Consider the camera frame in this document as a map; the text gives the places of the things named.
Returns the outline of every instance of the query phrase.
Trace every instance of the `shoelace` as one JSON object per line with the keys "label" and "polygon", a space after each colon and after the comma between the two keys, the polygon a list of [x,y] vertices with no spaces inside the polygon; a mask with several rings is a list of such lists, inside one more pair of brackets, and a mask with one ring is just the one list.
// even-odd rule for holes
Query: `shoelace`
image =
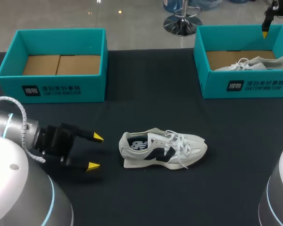
{"label": "shoelace", "polygon": [[238,62],[236,62],[234,65],[230,66],[230,69],[233,70],[236,67],[240,67],[242,68],[242,70],[244,71],[245,69],[248,69],[249,66],[249,59],[247,58],[241,58]]}
{"label": "shoelace", "polygon": [[168,143],[166,143],[166,146],[177,147],[176,153],[178,161],[183,167],[185,167],[181,162],[180,152],[183,151],[183,154],[185,155],[189,155],[191,153],[191,147],[188,140],[184,138],[184,134],[176,133],[171,130],[166,130],[165,136],[170,136]]}

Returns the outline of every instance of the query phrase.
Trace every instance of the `cardboard box bottom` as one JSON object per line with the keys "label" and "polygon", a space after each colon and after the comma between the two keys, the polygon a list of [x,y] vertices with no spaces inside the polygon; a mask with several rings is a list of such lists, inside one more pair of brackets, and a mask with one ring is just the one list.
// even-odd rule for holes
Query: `cardboard box bottom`
{"label": "cardboard box bottom", "polygon": [[88,75],[100,73],[98,55],[29,56],[23,75]]}

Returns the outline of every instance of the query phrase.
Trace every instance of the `tiled floor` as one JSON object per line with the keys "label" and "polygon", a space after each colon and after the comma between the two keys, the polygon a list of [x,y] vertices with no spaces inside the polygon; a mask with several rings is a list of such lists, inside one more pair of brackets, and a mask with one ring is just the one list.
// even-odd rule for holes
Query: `tiled floor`
{"label": "tiled floor", "polygon": [[[203,24],[261,24],[268,1],[235,4],[223,0],[199,18]],[[165,31],[162,24],[171,13],[162,4],[163,0],[0,0],[0,52],[7,50],[16,29],[69,27],[105,28],[109,49],[193,47],[195,36],[178,37]],[[276,18],[274,23],[283,19]]]}

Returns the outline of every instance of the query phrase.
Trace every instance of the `black table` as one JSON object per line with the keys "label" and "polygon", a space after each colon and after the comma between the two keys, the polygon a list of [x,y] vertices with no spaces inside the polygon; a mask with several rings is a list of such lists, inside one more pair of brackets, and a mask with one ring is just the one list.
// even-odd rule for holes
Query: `black table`
{"label": "black table", "polygon": [[[72,151],[98,170],[43,166],[69,197],[75,226],[259,225],[259,199],[283,150],[283,98],[203,99],[192,49],[110,51],[104,103],[25,109],[42,126],[65,122],[105,139],[78,138]],[[124,169],[122,134],[154,127],[205,138],[207,154],[189,169]]]}

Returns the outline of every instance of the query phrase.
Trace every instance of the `shoe heel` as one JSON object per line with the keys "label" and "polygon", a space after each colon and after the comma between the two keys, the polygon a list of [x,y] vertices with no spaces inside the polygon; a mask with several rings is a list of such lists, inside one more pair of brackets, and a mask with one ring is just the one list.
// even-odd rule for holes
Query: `shoe heel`
{"label": "shoe heel", "polygon": [[146,166],[150,166],[152,163],[150,161],[139,161],[139,160],[124,160],[124,168],[142,168]]}

